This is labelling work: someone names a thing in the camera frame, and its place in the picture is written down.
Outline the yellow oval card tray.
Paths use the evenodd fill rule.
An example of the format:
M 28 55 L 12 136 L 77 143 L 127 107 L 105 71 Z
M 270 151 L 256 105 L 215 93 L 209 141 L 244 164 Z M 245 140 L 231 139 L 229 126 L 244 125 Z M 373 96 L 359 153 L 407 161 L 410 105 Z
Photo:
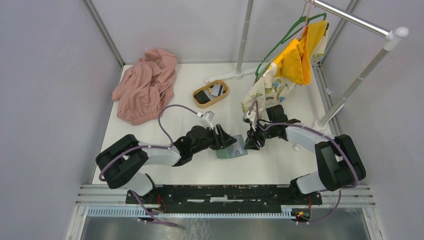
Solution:
M 197 107 L 206 109 L 226 98 L 229 87 L 222 80 L 215 80 L 195 90 L 192 98 Z

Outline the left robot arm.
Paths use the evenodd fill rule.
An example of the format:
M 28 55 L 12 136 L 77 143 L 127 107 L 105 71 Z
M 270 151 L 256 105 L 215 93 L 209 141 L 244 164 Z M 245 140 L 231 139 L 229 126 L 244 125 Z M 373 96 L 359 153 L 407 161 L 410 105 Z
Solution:
M 203 150 L 224 150 L 236 142 L 219 124 L 207 128 L 195 125 L 172 146 L 148 144 L 127 134 L 98 154 L 95 162 L 100 169 L 99 180 L 106 182 L 110 189 L 126 188 L 145 204 L 151 204 L 157 198 L 157 190 L 151 177 L 139 172 L 141 167 L 180 167 Z

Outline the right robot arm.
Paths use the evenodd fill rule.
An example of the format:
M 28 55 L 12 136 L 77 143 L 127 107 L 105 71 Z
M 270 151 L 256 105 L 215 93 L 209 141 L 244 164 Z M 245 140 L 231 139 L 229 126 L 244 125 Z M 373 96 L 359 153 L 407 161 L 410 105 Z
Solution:
M 302 204 L 309 194 L 354 188 L 366 177 L 366 170 L 352 138 L 347 134 L 326 135 L 303 126 L 297 119 L 289 119 L 281 105 L 266 109 L 268 120 L 250 124 L 246 138 L 241 135 L 225 136 L 224 148 L 216 151 L 219 159 L 231 159 L 247 154 L 248 150 L 259 151 L 266 140 L 278 138 L 292 142 L 312 152 L 316 157 L 317 171 L 290 181 L 289 199 Z

